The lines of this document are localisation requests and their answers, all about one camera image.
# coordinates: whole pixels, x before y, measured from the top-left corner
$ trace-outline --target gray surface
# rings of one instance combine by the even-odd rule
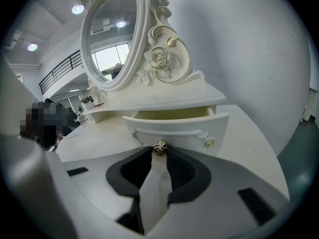
[[[89,201],[87,197],[90,183],[95,183],[97,188],[105,187],[96,177],[106,171],[109,165],[106,160],[116,162],[136,150],[62,164],[56,153],[43,153],[37,144],[29,140],[1,137],[0,146],[5,182],[45,233],[54,238],[142,238],[108,218],[97,202],[92,203],[92,199]],[[211,184],[195,201],[171,204],[147,238],[229,238],[253,230],[257,223],[237,194],[238,190],[248,187],[255,189],[276,212],[287,206],[285,197],[246,168],[205,154],[189,150],[183,152],[210,169]],[[79,166],[86,166],[92,171],[72,179],[65,167],[72,169]],[[102,194],[108,201],[106,192]]]
[[[299,123],[278,160],[291,202],[300,200],[311,185],[319,164],[319,130],[313,119]]]
[[[88,201],[71,181],[56,153],[43,153],[36,143],[25,139],[0,139],[4,180],[47,235],[68,239],[143,238]]]
[[[247,233],[258,225],[237,191],[249,187],[257,191],[276,212],[288,205],[281,193],[246,168],[227,160],[180,150],[204,163],[211,171],[212,181],[195,201],[171,204],[148,236],[206,239]]]
[[[85,167],[89,171],[71,176],[82,194],[101,212],[113,220],[130,212],[133,198],[118,195],[106,180],[106,171],[114,163],[143,149],[137,148],[110,156],[63,163],[66,170]]]

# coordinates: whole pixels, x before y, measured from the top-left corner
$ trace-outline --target decorative scroll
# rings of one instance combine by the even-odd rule
[[[105,100],[107,92],[96,87],[90,79],[88,79],[88,83],[89,83],[89,92],[91,94],[91,97],[93,98],[93,101],[95,103],[99,103],[102,100]]]
[[[150,50],[144,53],[146,63],[137,71],[133,81],[151,85],[158,79],[165,83],[182,83],[196,78],[204,78],[201,71],[189,68],[189,55],[182,39],[169,25],[171,16],[166,7],[167,0],[150,0],[150,8],[156,19],[156,25],[148,32]]]

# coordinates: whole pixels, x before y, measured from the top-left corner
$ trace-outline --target black railing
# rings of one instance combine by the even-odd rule
[[[74,52],[60,64],[53,68],[51,72],[39,83],[42,94],[44,94],[57,80],[70,72],[72,69],[82,64],[80,50]]]

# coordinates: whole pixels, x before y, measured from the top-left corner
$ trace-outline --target window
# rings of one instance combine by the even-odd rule
[[[129,51],[129,45],[125,43],[92,53],[92,58],[95,66],[102,72],[104,77],[111,80],[112,69],[115,68],[117,63],[122,65],[125,63]]]

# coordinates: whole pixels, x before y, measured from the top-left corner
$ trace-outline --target drawer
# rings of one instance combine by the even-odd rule
[[[109,116],[109,112],[100,112],[81,115],[78,120],[81,125],[97,124]]]
[[[143,146],[152,146],[164,139],[171,146],[215,156],[223,143],[229,115],[216,115],[210,107],[198,107],[139,111],[123,119],[132,136]]]

